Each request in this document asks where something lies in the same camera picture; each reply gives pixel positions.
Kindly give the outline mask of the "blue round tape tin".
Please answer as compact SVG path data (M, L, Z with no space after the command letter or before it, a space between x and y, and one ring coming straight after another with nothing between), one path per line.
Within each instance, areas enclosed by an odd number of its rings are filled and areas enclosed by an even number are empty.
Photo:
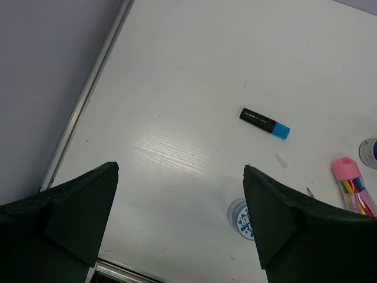
M250 220L246 200L238 198L228 208L227 217L232 227L247 240L254 240L254 231Z

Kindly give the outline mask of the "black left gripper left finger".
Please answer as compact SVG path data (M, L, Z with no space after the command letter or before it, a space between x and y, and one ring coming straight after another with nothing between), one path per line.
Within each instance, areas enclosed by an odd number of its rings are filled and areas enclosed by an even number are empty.
M85 282L118 184L107 162L59 186L1 206L1 282Z

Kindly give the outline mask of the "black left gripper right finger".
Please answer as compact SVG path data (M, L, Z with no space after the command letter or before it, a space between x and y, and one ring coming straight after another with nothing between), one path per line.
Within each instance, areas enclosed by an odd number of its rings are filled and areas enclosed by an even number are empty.
M311 198L248 165L243 188L269 282L376 281L376 218Z

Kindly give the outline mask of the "blue cap black highlighter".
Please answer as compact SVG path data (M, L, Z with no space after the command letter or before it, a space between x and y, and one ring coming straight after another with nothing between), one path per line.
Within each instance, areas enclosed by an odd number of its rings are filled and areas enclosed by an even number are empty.
M247 108L242 109L239 118L283 140L287 139L290 133L289 127Z

